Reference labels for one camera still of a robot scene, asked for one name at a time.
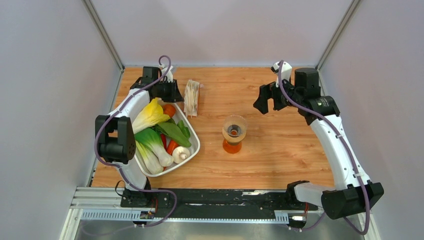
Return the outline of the orange glass carafe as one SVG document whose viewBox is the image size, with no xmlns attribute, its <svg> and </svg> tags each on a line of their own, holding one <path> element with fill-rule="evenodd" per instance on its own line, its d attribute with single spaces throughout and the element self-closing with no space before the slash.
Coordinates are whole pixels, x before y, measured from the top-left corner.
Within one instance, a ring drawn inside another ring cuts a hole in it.
<svg viewBox="0 0 424 240">
<path fill-rule="evenodd" d="M 229 154 L 236 154 L 242 148 L 242 142 L 230 142 L 227 139 L 224 139 L 222 142 L 223 149 Z"/>
</svg>

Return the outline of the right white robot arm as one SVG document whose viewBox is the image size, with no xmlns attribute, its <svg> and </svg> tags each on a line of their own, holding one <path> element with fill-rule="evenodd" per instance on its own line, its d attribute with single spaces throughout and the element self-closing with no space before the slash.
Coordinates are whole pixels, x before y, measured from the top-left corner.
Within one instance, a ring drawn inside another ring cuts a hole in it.
<svg viewBox="0 0 424 240">
<path fill-rule="evenodd" d="M 271 70 L 277 79 L 260 86 L 253 107 L 266 114 L 268 100 L 272 99 L 275 111 L 285 107 L 297 108 L 323 147 L 335 186 L 330 189 L 306 180 L 290 183 L 285 195 L 286 205 L 298 209 L 309 203 L 323 208 L 333 220 L 361 213 L 369 219 L 372 207 L 384 194 L 384 188 L 381 183 L 371 181 L 355 156 L 335 100 L 321 94 L 318 71 L 309 67 L 293 71 L 286 62 L 275 63 Z"/>
</svg>

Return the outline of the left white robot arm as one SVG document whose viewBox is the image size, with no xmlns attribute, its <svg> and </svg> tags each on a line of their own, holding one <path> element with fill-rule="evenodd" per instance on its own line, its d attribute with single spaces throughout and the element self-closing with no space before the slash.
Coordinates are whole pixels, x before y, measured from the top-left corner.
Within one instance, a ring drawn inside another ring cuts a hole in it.
<svg viewBox="0 0 424 240">
<path fill-rule="evenodd" d="M 156 97 L 168 103 L 183 100 L 170 64 L 143 67 L 141 77 L 131 85 L 118 107 L 95 119 L 94 153 L 97 160 L 118 170 L 126 188 L 136 191 L 133 200 L 140 207 L 152 203 L 153 193 L 145 188 L 147 178 L 135 167 L 137 148 L 135 127 L 132 124 L 136 116 Z"/>
</svg>

